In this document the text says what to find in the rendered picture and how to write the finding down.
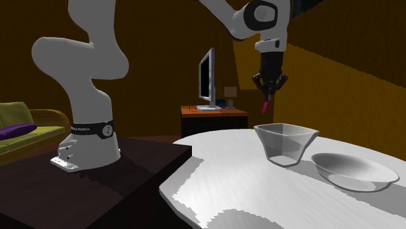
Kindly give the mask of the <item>wooden desk with monitor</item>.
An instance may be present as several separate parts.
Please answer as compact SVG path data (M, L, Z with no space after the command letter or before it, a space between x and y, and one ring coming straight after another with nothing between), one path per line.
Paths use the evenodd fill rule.
M207 105L184 105L181 111L181 136L223 129L248 128L249 114L236 109L232 100L228 104L216 104L215 49L212 47L198 64L198 97Z

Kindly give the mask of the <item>white oval shallow bowl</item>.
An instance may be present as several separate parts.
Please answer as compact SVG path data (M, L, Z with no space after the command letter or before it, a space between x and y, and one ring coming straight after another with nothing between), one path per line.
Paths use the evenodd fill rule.
M399 175L392 169L352 155L318 153L311 161L323 178L350 191L381 191L399 180Z

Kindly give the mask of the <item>clear square glass bowl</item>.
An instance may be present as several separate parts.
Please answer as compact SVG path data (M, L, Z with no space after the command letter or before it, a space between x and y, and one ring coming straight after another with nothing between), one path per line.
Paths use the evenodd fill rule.
M293 124L274 123L254 126L268 161L280 167L300 163L305 150L319 131Z

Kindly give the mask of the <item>green sofa with purple cushion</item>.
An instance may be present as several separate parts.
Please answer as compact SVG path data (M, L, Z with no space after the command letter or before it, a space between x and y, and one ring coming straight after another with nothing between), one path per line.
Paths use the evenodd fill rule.
M0 103L0 166L60 143L68 134L70 122L60 111Z

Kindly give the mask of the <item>dark robot stand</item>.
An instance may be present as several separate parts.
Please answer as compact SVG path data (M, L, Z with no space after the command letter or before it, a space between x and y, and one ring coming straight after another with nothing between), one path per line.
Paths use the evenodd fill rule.
M189 229L159 186L191 146L120 138L120 159L68 173L55 152L0 167L0 229Z

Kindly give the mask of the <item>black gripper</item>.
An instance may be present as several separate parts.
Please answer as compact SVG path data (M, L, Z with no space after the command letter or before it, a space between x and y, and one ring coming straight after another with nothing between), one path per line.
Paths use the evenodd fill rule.
M280 90L288 80L288 76L282 74L282 63L284 53L280 51L261 53L260 73L252 77L252 80L258 90L264 96L264 99L275 97L275 92Z

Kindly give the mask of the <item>small pink red object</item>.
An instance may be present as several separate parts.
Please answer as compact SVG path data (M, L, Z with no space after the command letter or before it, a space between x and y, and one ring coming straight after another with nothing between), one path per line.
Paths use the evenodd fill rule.
M273 103L273 95L272 94L268 94L267 96L264 97L264 102L263 102L263 105L262 105L262 114L263 115L267 112L267 110L272 105L272 103Z

